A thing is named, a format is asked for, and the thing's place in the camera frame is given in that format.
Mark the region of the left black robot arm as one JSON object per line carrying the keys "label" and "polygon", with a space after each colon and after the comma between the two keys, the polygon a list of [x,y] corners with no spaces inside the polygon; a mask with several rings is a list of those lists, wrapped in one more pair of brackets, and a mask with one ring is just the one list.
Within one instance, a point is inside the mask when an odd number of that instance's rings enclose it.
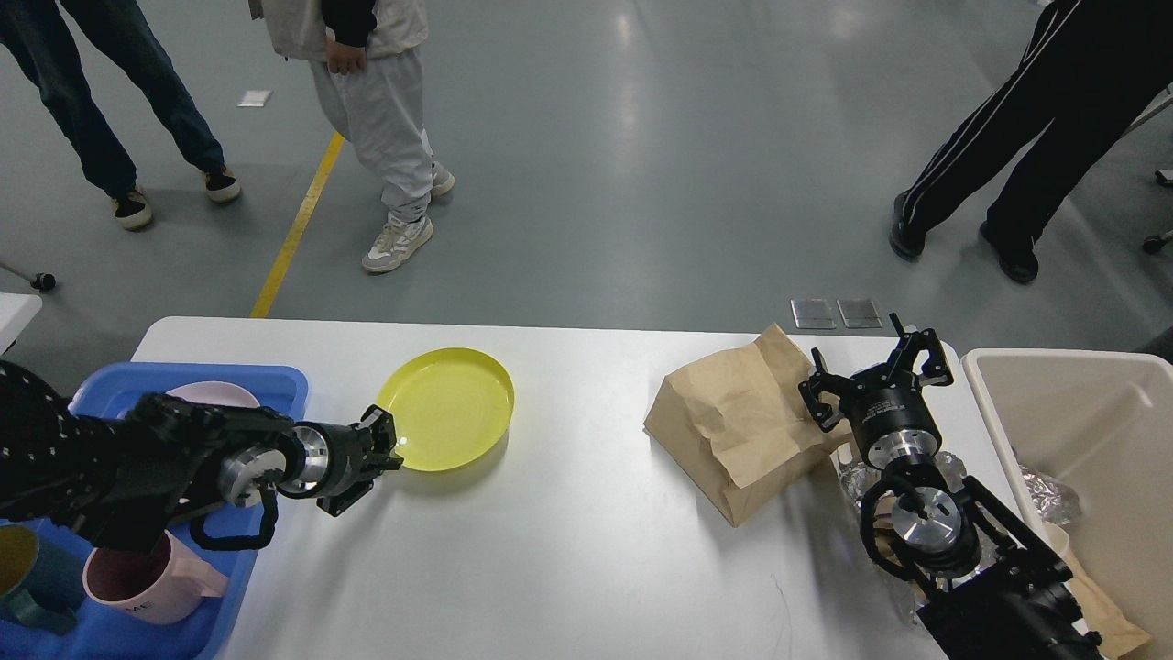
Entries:
{"label": "left black robot arm", "polygon": [[204,550],[260,550],[279,496],[335,517],[404,463],[377,404],[340,426],[145,393],[99,419],[20,365],[4,362],[1,383],[4,518],[46,518],[102,550],[149,552],[176,523]]}

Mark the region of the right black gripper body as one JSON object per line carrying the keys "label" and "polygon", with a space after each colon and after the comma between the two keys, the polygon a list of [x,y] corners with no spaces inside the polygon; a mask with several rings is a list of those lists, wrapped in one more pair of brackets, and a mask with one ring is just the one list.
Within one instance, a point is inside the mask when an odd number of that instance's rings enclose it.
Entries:
{"label": "right black gripper body", "polygon": [[850,383],[853,389],[841,396],[841,411],[866,465],[884,469],[895,460],[938,454],[941,431],[917,373],[872,365],[850,376]]}

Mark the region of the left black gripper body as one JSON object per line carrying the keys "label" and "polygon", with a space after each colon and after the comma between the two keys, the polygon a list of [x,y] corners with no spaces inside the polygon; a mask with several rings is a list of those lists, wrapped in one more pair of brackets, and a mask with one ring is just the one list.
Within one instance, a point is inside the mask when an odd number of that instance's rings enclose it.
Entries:
{"label": "left black gripper body", "polygon": [[277,492],[290,499],[317,499],[323,479],[372,478],[362,471],[359,423],[296,423],[292,458]]}

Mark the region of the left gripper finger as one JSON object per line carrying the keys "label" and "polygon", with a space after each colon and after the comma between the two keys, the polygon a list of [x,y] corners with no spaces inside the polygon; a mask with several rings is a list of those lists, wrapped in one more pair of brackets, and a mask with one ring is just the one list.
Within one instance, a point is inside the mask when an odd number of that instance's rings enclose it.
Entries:
{"label": "left gripper finger", "polygon": [[359,421],[362,445],[362,471],[386,472],[399,469],[404,458],[396,453],[398,436],[393,414],[378,404],[369,404]]}
{"label": "left gripper finger", "polygon": [[317,506],[323,512],[339,517],[355,505],[374,487],[373,478],[323,479],[317,488]]}

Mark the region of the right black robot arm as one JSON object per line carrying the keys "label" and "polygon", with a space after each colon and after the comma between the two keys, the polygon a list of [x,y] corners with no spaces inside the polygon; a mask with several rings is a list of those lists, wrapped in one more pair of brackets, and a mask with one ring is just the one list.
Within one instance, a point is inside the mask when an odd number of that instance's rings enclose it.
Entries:
{"label": "right black robot arm", "polygon": [[1059,554],[979,479],[951,485],[937,464],[942,433],[927,386],[952,385],[934,329],[908,331],[884,362],[842,376],[820,351],[796,389],[823,433],[850,424],[877,479],[857,501],[859,536],[884,573],[920,588],[915,610],[950,659],[1098,659]]}

